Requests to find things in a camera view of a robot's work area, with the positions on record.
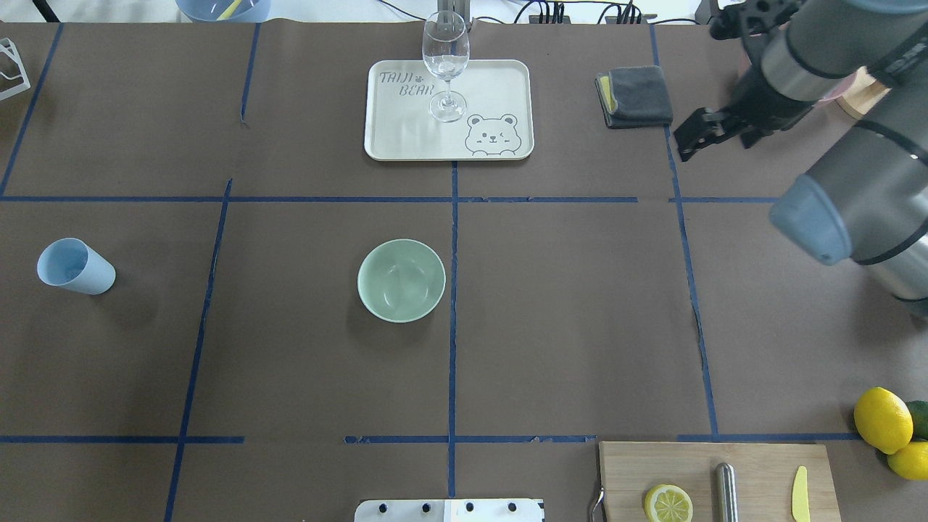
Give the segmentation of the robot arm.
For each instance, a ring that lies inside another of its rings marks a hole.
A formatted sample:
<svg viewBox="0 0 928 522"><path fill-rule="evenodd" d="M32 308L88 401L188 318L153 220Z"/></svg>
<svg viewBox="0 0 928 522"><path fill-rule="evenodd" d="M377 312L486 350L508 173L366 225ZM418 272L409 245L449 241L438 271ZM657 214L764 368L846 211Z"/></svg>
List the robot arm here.
<svg viewBox="0 0 928 522"><path fill-rule="evenodd" d="M851 259L895 300L926 314L924 1L743 1L710 20L750 59L722 109L695 110L677 154L731 138L745 148L791 129L856 70L888 92L770 208L782 235L823 265Z"/></svg>

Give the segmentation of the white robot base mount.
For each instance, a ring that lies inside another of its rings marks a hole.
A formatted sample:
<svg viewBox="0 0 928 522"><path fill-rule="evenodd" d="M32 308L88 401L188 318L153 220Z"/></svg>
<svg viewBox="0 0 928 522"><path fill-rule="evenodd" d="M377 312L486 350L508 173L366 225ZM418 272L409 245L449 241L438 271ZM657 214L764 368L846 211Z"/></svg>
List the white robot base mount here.
<svg viewBox="0 0 928 522"><path fill-rule="evenodd" d="M542 500L471 498L368 500L359 503L355 521L544 521Z"/></svg>

